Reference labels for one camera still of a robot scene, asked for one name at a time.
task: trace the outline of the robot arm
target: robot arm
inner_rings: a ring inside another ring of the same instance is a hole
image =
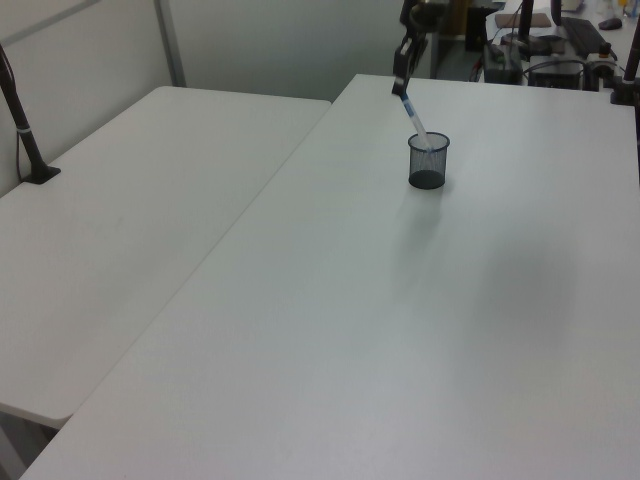
[[[426,35],[438,30],[448,8],[449,0],[404,0],[400,23],[407,33],[393,59],[394,95],[402,96],[406,92],[409,79],[427,47]]]

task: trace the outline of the desk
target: desk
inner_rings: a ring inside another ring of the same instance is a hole
[[[599,30],[598,23],[603,21],[605,18],[597,12],[596,0],[585,0],[583,7],[575,13],[572,12],[562,12],[563,17],[576,17],[576,18],[584,18],[585,20],[589,20],[593,23],[593,26],[598,30],[598,33],[604,38],[607,42],[611,43],[612,50],[618,56],[618,64],[623,68],[627,65],[627,59],[629,58],[629,50],[631,48],[631,42],[633,40],[633,34],[636,28],[636,22],[630,20],[627,17],[622,19],[622,28],[619,30]],[[518,9],[520,5],[519,0],[509,0],[505,4],[505,7],[502,11],[496,13],[513,13]],[[535,11],[544,12],[547,14],[549,19],[551,19],[551,10],[549,8],[548,1],[539,1],[535,4]],[[487,38],[491,39],[498,32],[498,28],[496,27],[495,22],[495,13],[487,16],[486,18],[486,30],[487,30]],[[494,43],[500,43],[500,38],[503,35],[509,33],[511,29],[505,28],[498,32],[498,36]],[[557,27],[555,24],[552,24],[550,28],[532,28],[531,35],[558,35],[563,38],[567,38],[567,34],[565,33],[562,27]]]
[[[0,199],[0,410],[62,426],[327,108],[160,88]]]
[[[25,480],[635,477],[632,112],[414,79],[452,142],[421,191],[392,83],[351,82]]]

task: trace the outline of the black mesh cup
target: black mesh cup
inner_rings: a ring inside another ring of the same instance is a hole
[[[416,188],[431,190],[444,185],[449,138],[436,132],[427,132],[431,150],[425,149],[418,135],[409,138],[411,148],[409,183]]]

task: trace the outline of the keyboard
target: keyboard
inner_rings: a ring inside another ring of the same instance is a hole
[[[605,43],[605,39],[589,20],[562,17],[562,26],[579,57],[587,58],[590,53],[599,53],[600,45]]]

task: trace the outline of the blue pen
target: blue pen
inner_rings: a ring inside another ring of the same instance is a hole
[[[406,93],[403,93],[400,96],[400,99],[402,100],[402,104],[404,105],[404,108],[407,111],[409,118],[411,119],[411,123],[413,123],[413,126],[415,127],[416,132],[418,133],[418,137],[422,141],[424,149],[427,151],[433,150],[433,147],[431,146],[431,144],[429,143],[429,139],[427,138],[427,132],[422,126],[422,122],[420,121],[418,114],[413,108],[413,105],[411,104],[411,100],[409,100],[409,97],[407,96]]]

